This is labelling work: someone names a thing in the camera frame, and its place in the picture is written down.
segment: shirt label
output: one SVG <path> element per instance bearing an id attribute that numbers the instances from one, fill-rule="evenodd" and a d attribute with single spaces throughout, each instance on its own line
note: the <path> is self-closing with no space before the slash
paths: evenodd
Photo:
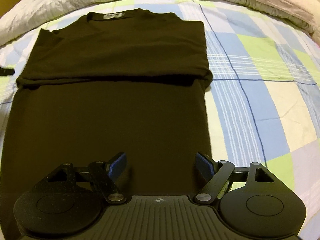
<path id="1" fill-rule="evenodd" d="M 105 20 L 107 20 L 107 19 L 112 19 L 112 18 L 120 18 L 120 17 L 122 17 L 124 15 L 124 13 L 110 13 L 110 14 L 105 14 L 104 16 L 103 16 L 103 18 L 105 19 Z"/>

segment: dark blue line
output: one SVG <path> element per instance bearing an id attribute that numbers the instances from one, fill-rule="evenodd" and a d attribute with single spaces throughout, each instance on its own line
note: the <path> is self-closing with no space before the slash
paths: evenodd
<path id="1" fill-rule="evenodd" d="M 1 105 L 4 105 L 4 104 L 12 103 L 12 102 L 13 102 L 13 101 L 0 103 L 0 106 L 1 106 Z"/>
<path id="2" fill-rule="evenodd" d="M 209 26 L 210 26 L 210 29 L 212 30 L 212 32 L 213 32 L 214 35 L 216 36 L 216 39 L 218 40 L 221 48 L 223 49 L 224 53 L 226 54 L 226 56 L 227 56 L 227 58 L 228 58 L 228 61 L 229 61 L 229 63 L 230 63 L 230 66 L 231 66 L 232 70 L 235 72 L 235 74 L 236 74 L 236 76 L 237 76 L 237 79 L 236 79 L 236 80 L 239 81 L 240 87 L 241 87 L 241 89 L 242 89 L 242 91 L 243 91 L 243 93 L 244 93 L 244 95 L 245 95 L 245 98 L 247 99 L 248 106 L 249 106 L 249 109 L 250 109 L 250 112 L 251 112 L 251 115 L 252 115 L 253 123 L 254 123 L 254 125 L 255 125 L 255 127 L 256 127 L 257 135 L 258 135 L 258 138 L 259 138 L 259 141 L 260 141 L 261 150 L 262 150 L 262 154 L 263 154 L 263 158 L 264 158 L 264 163 L 265 163 L 265 165 L 266 165 L 266 168 L 268 168 L 266 156 L 265 156 L 265 154 L 264 154 L 264 148 L 263 148 L 262 140 L 261 140 L 261 137 L 260 137 L 260 134 L 259 134 L 259 131 L 258 131 L 258 126 L 257 126 L 256 120 L 255 120 L 254 115 L 253 115 L 253 111 L 252 111 L 252 108 L 251 108 L 251 105 L 250 105 L 250 102 L 249 102 L 249 98 L 248 98 L 247 94 L 246 94 L 245 91 L 244 91 L 244 88 L 243 88 L 243 86 L 242 86 L 242 84 L 241 84 L 241 80 L 240 80 L 240 78 L 239 78 L 239 76 L 238 76 L 238 73 L 236 72 L 236 70 L 234 69 L 233 65 L 231 64 L 231 61 L 230 61 L 230 58 L 229 58 L 227 52 L 225 51 L 224 47 L 222 46 L 220 40 L 218 39 L 218 37 L 217 37 L 217 35 L 216 35 L 216 33 L 215 33 L 215 31 L 212 29 L 211 24 L 209 23 L 207 17 L 205 16 L 205 14 L 204 14 L 204 12 L 203 12 L 203 9 L 202 9 L 202 6 L 201 6 L 200 4 L 199 4 L 199 6 L 200 6 L 200 9 L 201 9 L 201 12 L 202 12 L 203 16 L 205 17 L 205 19 L 207 20 L 207 23 L 208 23 Z"/>
<path id="3" fill-rule="evenodd" d="M 314 84 L 307 84 L 303 82 L 298 82 L 296 80 L 268 80 L 268 79 L 250 79 L 250 78 L 216 78 L 213 81 L 223 81 L 223 80 L 241 80 L 241 81 L 267 81 L 267 82 L 297 82 L 303 85 L 315 86 L 317 83 Z"/>

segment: bed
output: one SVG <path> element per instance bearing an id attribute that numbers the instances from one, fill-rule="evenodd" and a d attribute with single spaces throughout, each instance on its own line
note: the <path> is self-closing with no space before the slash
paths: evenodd
<path id="1" fill-rule="evenodd" d="M 64 28 L 91 11 L 173 12 L 204 23 L 213 74 L 205 93 L 212 158 L 242 167 L 262 163 L 303 200 L 307 216 L 299 236 L 320 237 L 320 48 L 307 28 L 236 0 L 37 1 L 22 1 L 18 9 L 33 3 L 32 14 L 26 9 L 11 17 L 16 25 L 0 35 L 0 65 L 15 69 L 14 76 L 0 77 L 1 148 L 15 81 L 41 28 Z M 5 235 L 14 223 L 13 216 L 1 221 Z"/>

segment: bed sheet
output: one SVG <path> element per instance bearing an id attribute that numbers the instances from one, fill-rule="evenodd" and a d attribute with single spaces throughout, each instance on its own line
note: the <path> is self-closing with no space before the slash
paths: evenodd
<path id="1" fill-rule="evenodd" d="M 90 11 L 135 8 L 204 22 L 213 73 L 205 93 L 212 158 L 236 166 L 265 165 L 305 203 L 300 237 L 318 239 L 320 48 L 294 26 L 246 7 L 221 0 L 119 0 L 74 11 L 26 33 L 0 49 L 0 65 L 15 68 L 14 76 L 0 77 L 1 148 L 15 80 L 39 30 L 64 28 Z"/>

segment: dark fabric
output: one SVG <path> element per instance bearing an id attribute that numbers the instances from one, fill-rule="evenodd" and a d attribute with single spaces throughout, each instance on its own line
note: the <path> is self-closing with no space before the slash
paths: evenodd
<path id="1" fill-rule="evenodd" d="M 16 199 L 64 162 L 127 154 L 128 195 L 194 195 L 197 152 L 211 155 L 204 91 L 212 80 L 202 22 L 147 10 L 89 13 L 41 30 L 17 79 L 4 140 L 0 220 L 15 239 Z"/>

